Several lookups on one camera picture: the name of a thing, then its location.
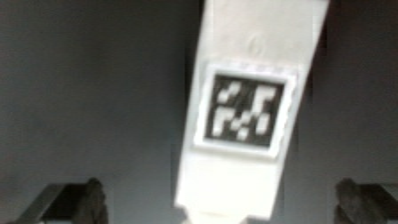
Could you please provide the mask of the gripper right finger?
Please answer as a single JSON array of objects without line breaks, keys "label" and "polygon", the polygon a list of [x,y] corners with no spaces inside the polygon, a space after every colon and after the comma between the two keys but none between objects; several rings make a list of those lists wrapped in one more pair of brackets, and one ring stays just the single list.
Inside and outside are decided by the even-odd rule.
[{"label": "gripper right finger", "polygon": [[334,224],[398,224],[398,183],[335,184]]}]

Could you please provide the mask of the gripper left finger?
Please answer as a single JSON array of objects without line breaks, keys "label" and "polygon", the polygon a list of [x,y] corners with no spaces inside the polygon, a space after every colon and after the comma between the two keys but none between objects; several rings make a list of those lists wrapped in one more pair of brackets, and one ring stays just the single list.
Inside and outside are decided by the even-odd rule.
[{"label": "gripper left finger", "polygon": [[108,224],[103,184],[49,184],[16,219],[16,224]]}]

